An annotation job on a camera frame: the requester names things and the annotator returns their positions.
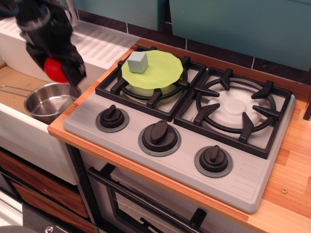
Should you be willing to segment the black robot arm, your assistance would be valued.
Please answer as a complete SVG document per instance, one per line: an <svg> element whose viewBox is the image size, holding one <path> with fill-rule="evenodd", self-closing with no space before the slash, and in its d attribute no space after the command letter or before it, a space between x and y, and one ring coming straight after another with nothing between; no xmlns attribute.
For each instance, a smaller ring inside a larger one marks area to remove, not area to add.
<svg viewBox="0 0 311 233"><path fill-rule="evenodd" d="M2 0L1 18L14 17L26 51L55 82L76 87L85 77L84 61L71 43L71 11L57 0Z"/></svg>

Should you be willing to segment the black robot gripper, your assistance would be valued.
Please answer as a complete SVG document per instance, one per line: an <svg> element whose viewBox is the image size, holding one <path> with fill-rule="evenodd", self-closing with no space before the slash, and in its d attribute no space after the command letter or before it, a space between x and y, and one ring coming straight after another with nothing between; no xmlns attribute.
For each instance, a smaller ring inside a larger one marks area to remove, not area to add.
<svg viewBox="0 0 311 233"><path fill-rule="evenodd" d="M66 14L20 15L21 36L26 51L43 70L48 57L61 62L68 83L77 87L86 77L85 63L71 43L72 26Z"/></svg>

